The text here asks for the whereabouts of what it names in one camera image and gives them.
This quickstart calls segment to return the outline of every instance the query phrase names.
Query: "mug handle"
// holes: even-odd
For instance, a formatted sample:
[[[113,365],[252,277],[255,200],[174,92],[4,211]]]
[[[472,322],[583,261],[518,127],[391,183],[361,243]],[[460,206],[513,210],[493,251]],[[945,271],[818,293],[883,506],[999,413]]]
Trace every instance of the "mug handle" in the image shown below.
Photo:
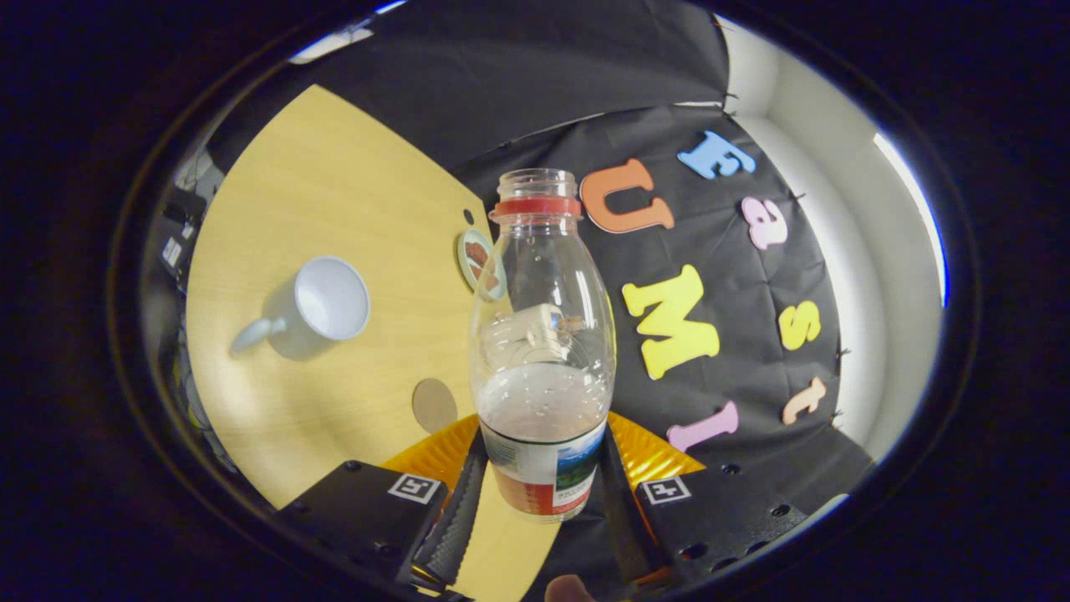
[[[270,321],[268,319],[260,319],[245,327],[245,330],[238,335],[238,339],[234,339],[234,343],[230,346],[230,354],[236,356],[272,335],[282,333],[284,330],[286,330],[285,320]]]

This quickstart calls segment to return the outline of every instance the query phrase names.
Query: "yellow table surface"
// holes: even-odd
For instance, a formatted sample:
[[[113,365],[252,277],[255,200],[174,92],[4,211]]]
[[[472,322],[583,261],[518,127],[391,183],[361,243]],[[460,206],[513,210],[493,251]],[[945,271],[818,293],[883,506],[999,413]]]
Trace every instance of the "yellow table surface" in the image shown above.
[[[219,187],[189,273],[186,328],[201,403],[249,482],[281,508],[346,460],[382,464],[427,433],[412,413],[421,381],[474,412],[468,385],[472,291],[457,236],[489,238],[483,203],[366,113],[311,87],[245,149]],[[264,298],[318,254],[337,254],[371,296],[364,333],[307,362],[266,343],[233,358]],[[559,530],[514,514],[488,472],[455,589],[518,600]]]

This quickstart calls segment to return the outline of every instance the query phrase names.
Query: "clear plastic bottle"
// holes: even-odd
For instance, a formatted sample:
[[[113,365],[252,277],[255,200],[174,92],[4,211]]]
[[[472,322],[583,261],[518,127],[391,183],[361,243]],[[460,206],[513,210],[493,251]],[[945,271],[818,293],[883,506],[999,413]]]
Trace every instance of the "clear plastic bottle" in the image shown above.
[[[472,399],[499,490],[544,522],[586,504],[616,373],[609,297],[561,169],[500,177],[501,234],[476,283]]]

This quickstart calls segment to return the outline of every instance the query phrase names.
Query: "finger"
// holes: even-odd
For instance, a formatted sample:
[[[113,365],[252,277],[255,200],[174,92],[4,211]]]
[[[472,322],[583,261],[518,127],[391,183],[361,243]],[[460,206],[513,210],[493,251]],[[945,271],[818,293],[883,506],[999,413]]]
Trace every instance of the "finger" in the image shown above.
[[[545,602],[596,602],[576,575],[562,575],[546,586]]]

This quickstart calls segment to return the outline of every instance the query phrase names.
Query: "letter m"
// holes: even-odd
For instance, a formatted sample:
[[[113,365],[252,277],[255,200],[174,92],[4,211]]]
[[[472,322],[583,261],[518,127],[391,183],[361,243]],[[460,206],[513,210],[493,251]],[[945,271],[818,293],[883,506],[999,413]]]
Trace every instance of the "letter m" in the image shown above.
[[[641,348],[651,379],[657,381],[666,371],[688,360],[713,357],[720,352],[721,343],[714,325],[686,320],[703,293],[702,279],[693,265],[684,265],[678,276],[649,285],[626,283],[622,293],[628,313],[637,319],[646,308],[657,305],[636,329],[640,335],[667,338],[663,341],[647,339]]]

